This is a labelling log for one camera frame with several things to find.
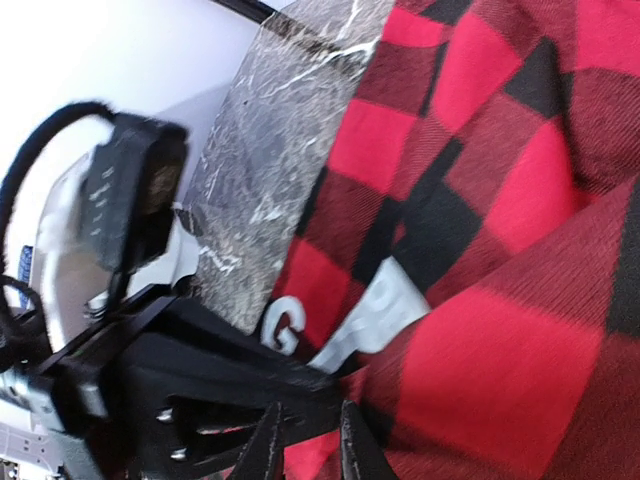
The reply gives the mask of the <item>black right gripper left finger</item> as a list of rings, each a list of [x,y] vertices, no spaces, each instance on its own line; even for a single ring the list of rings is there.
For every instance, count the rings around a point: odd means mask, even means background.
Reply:
[[[284,413],[272,404],[260,420],[227,480],[284,479]]]

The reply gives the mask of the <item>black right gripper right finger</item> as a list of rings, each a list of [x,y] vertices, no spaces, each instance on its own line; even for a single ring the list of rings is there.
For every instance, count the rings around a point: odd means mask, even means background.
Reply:
[[[350,400],[342,404],[340,437],[343,479],[398,480],[358,405]]]

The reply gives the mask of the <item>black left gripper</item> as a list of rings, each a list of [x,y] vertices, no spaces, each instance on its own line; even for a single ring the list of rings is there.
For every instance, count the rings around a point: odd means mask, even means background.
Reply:
[[[100,323],[1,396],[44,424],[72,479],[199,479],[236,464],[265,412],[285,446],[337,428],[337,381],[192,300],[162,296]]]

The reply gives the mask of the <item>red black plaid shirt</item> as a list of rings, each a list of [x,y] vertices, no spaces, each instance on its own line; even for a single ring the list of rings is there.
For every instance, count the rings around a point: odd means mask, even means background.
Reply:
[[[639,5],[399,1],[261,320],[401,479],[639,475]]]

